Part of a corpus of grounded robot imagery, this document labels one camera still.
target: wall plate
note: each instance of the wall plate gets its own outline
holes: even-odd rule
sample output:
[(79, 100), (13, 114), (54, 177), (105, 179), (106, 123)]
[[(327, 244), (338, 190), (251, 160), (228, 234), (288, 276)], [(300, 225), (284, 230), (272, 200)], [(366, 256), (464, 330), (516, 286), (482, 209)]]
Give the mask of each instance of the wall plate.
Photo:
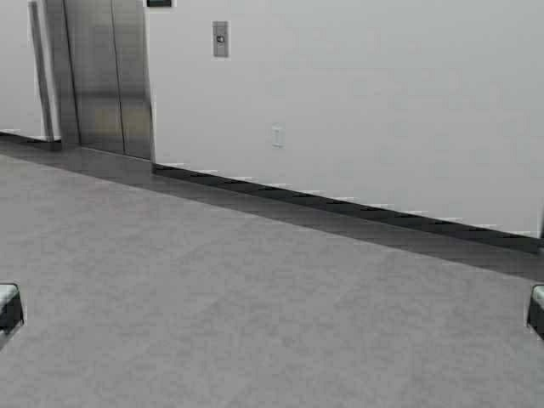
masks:
[(229, 58), (229, 22), (214, 21), (213, 32), (213, 56), (216, 58)]

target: black object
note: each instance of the black object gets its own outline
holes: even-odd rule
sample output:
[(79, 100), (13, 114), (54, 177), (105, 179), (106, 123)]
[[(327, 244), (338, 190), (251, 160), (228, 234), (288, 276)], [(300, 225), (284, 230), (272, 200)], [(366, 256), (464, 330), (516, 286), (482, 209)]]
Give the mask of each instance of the black object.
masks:
[(527, 325), (531, 326), (542, 340), (544, 340), (544, 285), (533, 287), (530, 296)]
[(14, 286), (16, 290), (11, 298), (3, 299), (5, 303), (0, 304), (0, 332), (4, 332), (6, 336), (19, 324), (25, 323), (19, 287), (11, 283), (8, 286)]
[(147, 0), (147, 7), (172, 7), (172, 0)]

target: elevator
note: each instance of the elevator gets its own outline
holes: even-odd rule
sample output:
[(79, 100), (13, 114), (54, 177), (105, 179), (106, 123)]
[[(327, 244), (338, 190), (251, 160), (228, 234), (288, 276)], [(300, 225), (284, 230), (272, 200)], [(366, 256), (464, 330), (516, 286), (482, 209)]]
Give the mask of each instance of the elevator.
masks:
[(141, 0), (47, 0), (63, 143), (150, 159)]

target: stainless steel elevator door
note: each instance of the stainless steel elevator door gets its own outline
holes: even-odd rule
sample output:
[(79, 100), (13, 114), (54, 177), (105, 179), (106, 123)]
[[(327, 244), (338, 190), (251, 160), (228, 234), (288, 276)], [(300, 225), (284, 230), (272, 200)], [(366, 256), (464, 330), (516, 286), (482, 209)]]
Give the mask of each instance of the stainless steel elevator door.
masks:
[(144, 6), (140, 0), (113, 0), (112, 9), (125, 153), (149, 159), (151, 103)]
[(111, 0), (65, 0), (80, 141), (124, 153)]
[(139, 0), (65, 0), (83, 146), (150, 158), (145, 19)]

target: white wall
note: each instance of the white wall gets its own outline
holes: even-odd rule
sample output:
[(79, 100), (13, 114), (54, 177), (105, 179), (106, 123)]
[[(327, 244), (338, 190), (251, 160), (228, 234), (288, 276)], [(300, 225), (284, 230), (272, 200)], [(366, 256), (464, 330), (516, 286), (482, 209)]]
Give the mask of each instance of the white wall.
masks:
[[(541, 0), (148, 9), (156, 162), (537, 236), (543, 19)], [(230, 21), (229, 60), (212, 20)]]
[[(43, 22), (42, 0), (39, 0), (40, 19)], [(28, 2), (0, 2), (0, 132), (20, 134), (34, 139), (46, 139), (43, 130), (42, 106), (36, 74)], [(47, 45), (45, 31), (42, 33)], [(48, 50), (44, 50), (46, 64)], [(52, 78), (48, 75), (48, 86)], [(56, 105), (52, 103), (54, 117)], [(54, 120), (54, 133), (58, 135)]]

